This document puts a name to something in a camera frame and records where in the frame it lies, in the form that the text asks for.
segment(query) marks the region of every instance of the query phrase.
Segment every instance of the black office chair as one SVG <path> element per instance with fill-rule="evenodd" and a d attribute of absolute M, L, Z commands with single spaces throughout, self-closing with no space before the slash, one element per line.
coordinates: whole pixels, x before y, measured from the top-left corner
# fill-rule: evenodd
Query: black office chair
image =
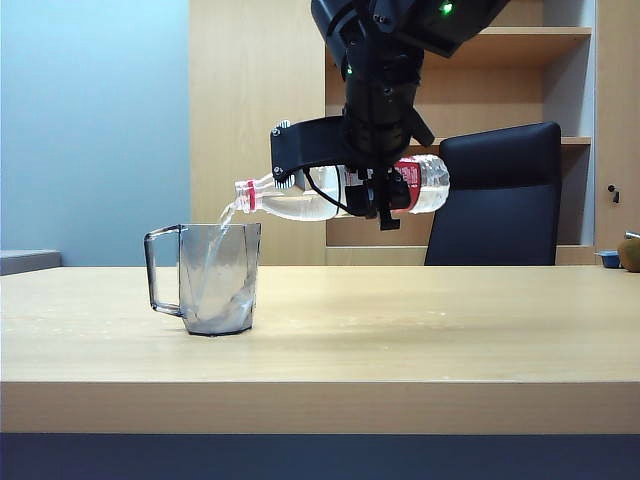
<path fill-rule="evenodd" d="M 549 122 L 443 141 L 451 190 L 425 265 L 554 265 L 560 136 Z"/>

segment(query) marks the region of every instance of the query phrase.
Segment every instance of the shelf board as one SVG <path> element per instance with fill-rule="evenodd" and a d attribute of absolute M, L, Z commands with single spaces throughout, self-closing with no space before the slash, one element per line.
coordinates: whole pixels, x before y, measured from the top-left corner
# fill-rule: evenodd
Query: shelf board
<path fill-rule="evenodd" d="M 426 148 L 434 148 L 439 147 L 440 144 L 444 141 L 444 138 L 436 138 L 431 147 Z M 584 148 L 591 145 L 591 137 L 562 137 L 562 148 Z M 421 145 L 415 140 L 411 139 L 410 147 L 420 148 Z"/>
<path fill-rule="evenodd" d="M 489 27 L 452 58 L 427 52 L 424 68 L 543 68 L 590 37 L 590 27 Z M 333 68 L 328 51 L 326 64 Z"/>

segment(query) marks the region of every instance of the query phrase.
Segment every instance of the water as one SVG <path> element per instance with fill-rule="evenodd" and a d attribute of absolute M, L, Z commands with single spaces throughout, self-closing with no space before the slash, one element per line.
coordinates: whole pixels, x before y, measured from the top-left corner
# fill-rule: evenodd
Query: water
<path fill-rule="evenodd" d="M 216 255 L 218 254 L 218 250 L 220 249 L 222 240 L 224 240 L 224 236 L 229 230 L 229 224 L 231 223 L 231 219 L 233 218 L 233 214 L 235 212 L 236 212 L 235 202 L 231 202 L 229 205 L 224 207 L 224 210 L 222 210 L 222 213 L 220 214 L 220 218 L 218 219 L 218 223 L 220 224 L 219 233 L 216 238 L 209 239 L 209 243 L 207 246 L 207 254 L 204 257 L 204 265 L 202 266 L 204 281 L 202 282 L 202 285 L 200 286 L 200 289 L 196 296 L 196 299 L 197 299 L 197 302 L 196 302 L 197 310 L 195 312 L 196 318 L 198 318 L 200 306 L 202 305 L 202 297 L 204 296 L 204 292 L 207 290 L 207 283 L 208 283 L 208 277 L 209 277 L 207 275 L 207 272 L 211 267 L 211 262 L 213 261 L 214 258 L 216 258 Z"/>

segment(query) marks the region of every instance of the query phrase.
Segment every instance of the bottle neck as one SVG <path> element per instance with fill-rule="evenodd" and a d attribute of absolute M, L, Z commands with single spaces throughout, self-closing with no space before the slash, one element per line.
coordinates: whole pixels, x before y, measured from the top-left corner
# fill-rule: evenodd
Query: bottle neck
<path fill-rule="evenodd" d="M 244 213 L 255 212 L 257 209 L 257 197 L 255 180 L 236 182 L 236 209 Z"/>

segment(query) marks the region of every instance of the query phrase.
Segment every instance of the blue wall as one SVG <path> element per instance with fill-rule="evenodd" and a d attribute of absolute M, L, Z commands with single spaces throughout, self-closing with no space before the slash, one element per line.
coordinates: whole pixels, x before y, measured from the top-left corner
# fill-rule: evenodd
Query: blue wall
<path fill-rule="evenodd" d="M 2 1 L 2 248 L 141 265 L 190 218 L 188 0 Z"/>

